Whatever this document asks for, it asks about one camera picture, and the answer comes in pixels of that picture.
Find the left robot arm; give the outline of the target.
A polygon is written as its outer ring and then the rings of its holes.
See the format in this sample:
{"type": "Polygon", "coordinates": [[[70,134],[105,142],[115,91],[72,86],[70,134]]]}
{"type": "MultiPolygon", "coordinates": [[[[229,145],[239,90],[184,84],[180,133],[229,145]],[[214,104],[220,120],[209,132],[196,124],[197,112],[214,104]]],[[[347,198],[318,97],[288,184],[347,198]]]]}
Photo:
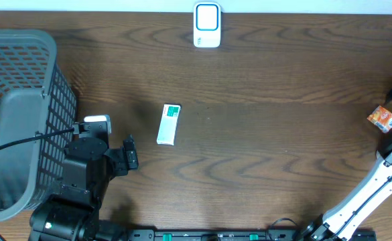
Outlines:
{"type": "Polygon", "coordinates": [[[29,220],[30,240],[127,240],[125,228],[99,218],[108,185],[139,167],[135,141],[109,148],[103,139],[81,137],[65,147],[64,171],[29,220]]]}

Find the small orange box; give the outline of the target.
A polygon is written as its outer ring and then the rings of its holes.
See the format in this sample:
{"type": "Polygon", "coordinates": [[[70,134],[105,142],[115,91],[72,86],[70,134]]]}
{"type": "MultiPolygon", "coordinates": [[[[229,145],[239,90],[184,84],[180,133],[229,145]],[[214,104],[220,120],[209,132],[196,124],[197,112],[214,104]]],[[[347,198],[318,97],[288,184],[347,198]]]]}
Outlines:
{"type": "Polygon", "coordinates": [[[378,106],[367,120],[378,127],[383,133],[388,133],[392,129],[392,112],[382,106],[378,106]]]}

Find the white green Panadol box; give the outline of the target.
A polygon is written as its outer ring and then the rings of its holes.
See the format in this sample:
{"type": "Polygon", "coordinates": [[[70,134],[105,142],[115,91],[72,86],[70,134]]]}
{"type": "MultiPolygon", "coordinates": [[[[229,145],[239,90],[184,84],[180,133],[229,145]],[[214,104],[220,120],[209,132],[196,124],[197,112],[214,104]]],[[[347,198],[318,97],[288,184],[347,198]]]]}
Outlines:
{"type": "Polygon", "coordinates": [[[156,139],[158,145],[174,145],[180,111],[179,104],[164,104],[156,139]]]}

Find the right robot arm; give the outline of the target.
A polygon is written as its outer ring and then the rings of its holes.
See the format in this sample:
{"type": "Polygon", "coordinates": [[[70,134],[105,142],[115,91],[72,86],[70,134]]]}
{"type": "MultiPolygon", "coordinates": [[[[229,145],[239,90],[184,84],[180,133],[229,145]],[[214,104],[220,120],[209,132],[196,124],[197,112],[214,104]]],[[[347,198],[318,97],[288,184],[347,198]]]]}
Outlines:
{"type": "Polygon", "coordinates": [[[367,176],[336,206],[299,231],[295,240],[351,240],[358,227],[392,195],[392,88],[367,120],[383,132],[367,176]]]}

